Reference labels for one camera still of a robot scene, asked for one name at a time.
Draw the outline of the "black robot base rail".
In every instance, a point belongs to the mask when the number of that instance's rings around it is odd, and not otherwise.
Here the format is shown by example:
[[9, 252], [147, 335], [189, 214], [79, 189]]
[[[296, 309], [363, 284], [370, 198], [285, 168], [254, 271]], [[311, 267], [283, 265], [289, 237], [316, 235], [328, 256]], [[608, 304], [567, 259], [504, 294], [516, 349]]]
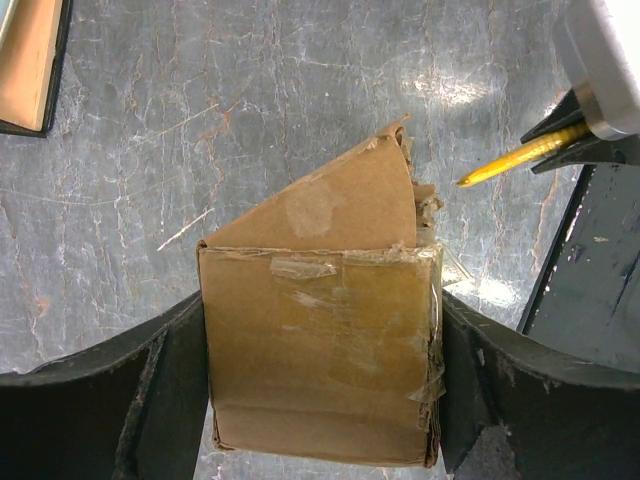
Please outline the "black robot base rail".
[[582, 170], [518, 329], [561, 352], [639, 369], [639, 170]]

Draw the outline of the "yellow utility knife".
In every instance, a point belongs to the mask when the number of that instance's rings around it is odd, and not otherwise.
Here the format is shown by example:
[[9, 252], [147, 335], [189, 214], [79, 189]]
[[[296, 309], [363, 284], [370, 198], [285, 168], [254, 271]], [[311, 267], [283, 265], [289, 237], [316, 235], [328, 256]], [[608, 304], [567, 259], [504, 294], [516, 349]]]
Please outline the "yellow utility knife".
[[519, 165], [539, 160], [545, 155], [569, 147], [589, 133], [589, 127], [582, 122], [541, 135], [469, 173], [461, 178], [457, 185], [466, 188], [479, 184]]

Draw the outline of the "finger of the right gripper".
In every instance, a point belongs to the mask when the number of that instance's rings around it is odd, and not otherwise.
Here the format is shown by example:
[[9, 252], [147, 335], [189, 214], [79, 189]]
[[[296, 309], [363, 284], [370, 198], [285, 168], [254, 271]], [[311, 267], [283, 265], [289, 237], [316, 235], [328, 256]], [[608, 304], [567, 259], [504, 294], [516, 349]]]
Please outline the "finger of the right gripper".
[[628, 139], [602, 140], [595, 136], [579, 140], [571, 146], [554, 152], [531, 168], [534, 174], [542, 174], [570, 165], [590, 165], [628, 163]]
[[525, 144], [542, 135], [553, 133], [584, 122], [580, 104], [573, 89], [570, 89], [543, 120], [526, 132], [520, 142]]

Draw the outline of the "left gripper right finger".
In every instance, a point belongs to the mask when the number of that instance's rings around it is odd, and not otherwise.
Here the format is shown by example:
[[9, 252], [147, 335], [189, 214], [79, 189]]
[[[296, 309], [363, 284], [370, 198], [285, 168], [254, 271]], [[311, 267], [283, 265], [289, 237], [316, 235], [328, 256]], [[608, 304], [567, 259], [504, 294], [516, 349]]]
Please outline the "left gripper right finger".
[[457, 479], [636, 479], [639, 376], [548, 348], [442, 295], [441, 449]]

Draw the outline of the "brown cardboard express box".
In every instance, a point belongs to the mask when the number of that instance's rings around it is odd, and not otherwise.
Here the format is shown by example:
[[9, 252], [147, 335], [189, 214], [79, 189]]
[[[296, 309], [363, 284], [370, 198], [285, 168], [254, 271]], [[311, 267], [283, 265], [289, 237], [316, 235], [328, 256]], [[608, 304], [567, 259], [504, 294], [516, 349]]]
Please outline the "brown cardboard express box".
[[219, 449], [435, 464], [443, 254], [410, 147], [395, 121], [198, 243]]

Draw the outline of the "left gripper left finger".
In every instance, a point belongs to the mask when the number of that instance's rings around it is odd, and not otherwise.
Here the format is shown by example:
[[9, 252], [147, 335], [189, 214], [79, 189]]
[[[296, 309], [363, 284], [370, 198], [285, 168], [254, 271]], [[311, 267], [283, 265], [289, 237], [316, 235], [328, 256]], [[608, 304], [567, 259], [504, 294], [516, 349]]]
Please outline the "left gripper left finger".
[[109, 340], [1, 377], [4, 479], [190, 479], [208, 403], [194, 293]]

